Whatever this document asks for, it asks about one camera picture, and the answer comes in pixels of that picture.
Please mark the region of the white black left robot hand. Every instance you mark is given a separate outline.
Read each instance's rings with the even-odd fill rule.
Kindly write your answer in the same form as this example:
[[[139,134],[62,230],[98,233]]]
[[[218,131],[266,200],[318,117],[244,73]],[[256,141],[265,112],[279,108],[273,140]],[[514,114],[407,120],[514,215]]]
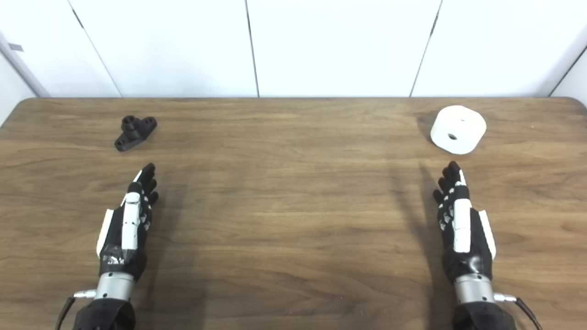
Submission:
[[[149,163],[130,182],[119,207],[107,209],[97,240],[99,275],[122,272],[138,281],[145,271],[147,232],[153,221],[155,164]]]

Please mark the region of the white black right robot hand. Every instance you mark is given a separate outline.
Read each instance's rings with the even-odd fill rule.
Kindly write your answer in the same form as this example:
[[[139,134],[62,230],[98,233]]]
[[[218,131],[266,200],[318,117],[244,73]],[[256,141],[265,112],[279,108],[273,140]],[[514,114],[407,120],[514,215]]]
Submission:
[[[495,240],[486,211],[472,206],[465,175],[455,161],[443,169],[438,189],[437,222],[442,234],[442,266],[447,278],[476,274],[493,279]]]

